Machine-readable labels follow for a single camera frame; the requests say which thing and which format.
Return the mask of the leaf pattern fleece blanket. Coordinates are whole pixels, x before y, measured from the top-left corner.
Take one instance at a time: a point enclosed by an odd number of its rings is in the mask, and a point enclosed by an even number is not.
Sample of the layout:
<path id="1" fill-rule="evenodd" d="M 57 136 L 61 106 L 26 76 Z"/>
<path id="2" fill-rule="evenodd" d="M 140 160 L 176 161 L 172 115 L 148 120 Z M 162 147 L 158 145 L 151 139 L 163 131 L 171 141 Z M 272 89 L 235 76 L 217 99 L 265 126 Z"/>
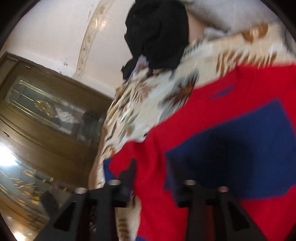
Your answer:
<path id="1" fill-rule="evenodd" d="M 283 27 L 263 24 L 230 37 L 195 41 L 186 48 L 175 70 L 141 70 L 123 83 L 107 112 L 101 144 L 94 166 L 94 185 L 101 188 L 105 178 L 103 163 L 129 141 L 142 142 L 149 131 L 183 107 L 193 90 L 230 73 L 235 67 L 266 68 L 295 66 L 295 53 L 288 49 Z M 141 202 L 119 208 L 127 219 L 130 240 L 136 240 Z M 261 231 L 238 201 L 224 194 L 227 240 L 264 240 Z"/>

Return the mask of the purple cloth under garment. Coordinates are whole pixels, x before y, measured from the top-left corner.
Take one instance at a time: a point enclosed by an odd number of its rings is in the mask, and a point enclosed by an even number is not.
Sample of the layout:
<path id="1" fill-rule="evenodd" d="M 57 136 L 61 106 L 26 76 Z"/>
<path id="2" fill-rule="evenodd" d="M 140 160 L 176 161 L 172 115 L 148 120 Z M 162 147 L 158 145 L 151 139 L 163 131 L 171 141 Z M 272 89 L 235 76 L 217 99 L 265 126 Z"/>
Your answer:
<path id="1" fill-rule="evenodd" d="M 147 61 L 147 58 L 143 55 L 141 55 L 139 58 L 138 58 L 138 61 L 136 63 L 136 66 L 135 68 L 133 69 L 132 71 L 132 75 L 135 75 L 137 74 L 138 72 L 140 72 L 141 70 L 147 68 L 149 65 L 148 61 Z"/>

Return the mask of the grey quilted pillow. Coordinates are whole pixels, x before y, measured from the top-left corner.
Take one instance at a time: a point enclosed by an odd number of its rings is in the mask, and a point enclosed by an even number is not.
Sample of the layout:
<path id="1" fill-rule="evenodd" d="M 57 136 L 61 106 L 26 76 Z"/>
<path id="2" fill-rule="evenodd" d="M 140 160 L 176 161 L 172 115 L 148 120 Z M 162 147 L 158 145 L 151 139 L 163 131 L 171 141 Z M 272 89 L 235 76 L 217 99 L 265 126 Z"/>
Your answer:
<path id="1" fill-rule="evenodd" d="M 278 20 L 276 14 L 258 0 L 195 0 L 183 3 L 201 20 L 229 33 Z"/>

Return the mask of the wooden glass door wardrobe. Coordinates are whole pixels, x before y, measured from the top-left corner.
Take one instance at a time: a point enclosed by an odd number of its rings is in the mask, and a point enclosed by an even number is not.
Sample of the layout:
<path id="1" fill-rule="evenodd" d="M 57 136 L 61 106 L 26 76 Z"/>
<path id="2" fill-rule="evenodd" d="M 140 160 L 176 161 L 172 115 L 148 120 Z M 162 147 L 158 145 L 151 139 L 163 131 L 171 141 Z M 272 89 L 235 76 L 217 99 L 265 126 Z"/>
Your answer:
<path id="1" fill-rule="evenodd" d="M 1 56 L 1 217 L 15 240 L 48 223 L 40 198 L 63 205 L 88 186 L 111 99 L 22 57 Z"/>

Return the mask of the red and blue knit sweater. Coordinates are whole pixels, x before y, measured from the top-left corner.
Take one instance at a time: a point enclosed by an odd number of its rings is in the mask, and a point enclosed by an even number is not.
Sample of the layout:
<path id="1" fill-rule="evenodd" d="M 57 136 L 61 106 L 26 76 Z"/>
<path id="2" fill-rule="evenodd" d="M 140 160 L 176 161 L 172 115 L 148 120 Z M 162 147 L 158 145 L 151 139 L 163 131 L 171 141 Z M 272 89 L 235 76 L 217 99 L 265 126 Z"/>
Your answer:
<path id="1" fill-rule="evenodd" d="M 184 240 L 184 180 L 207 191 L 227 187 L 264 240 L 295 226 L 295 66 L 235 67 L 193 90 L 186 104 L 103 163 L 106 180 L 136 163 L 141 202 L 136 240 Z"/>

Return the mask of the black garment pile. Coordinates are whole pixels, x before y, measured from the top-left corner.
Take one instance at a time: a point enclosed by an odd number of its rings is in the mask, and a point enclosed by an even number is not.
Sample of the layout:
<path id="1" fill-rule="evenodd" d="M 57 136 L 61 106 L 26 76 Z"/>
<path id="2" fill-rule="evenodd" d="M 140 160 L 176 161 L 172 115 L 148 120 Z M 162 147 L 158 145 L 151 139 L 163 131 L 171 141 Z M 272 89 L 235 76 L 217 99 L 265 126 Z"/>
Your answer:
<path id="1" fill-rule="evenodd" d="M 125 20 L 132 58 L 121 69 L 128 80 L 140 56 L 150 69 L 176 69 L 189 45 L 189 22 L 179 1 L 135 1 Z"/>

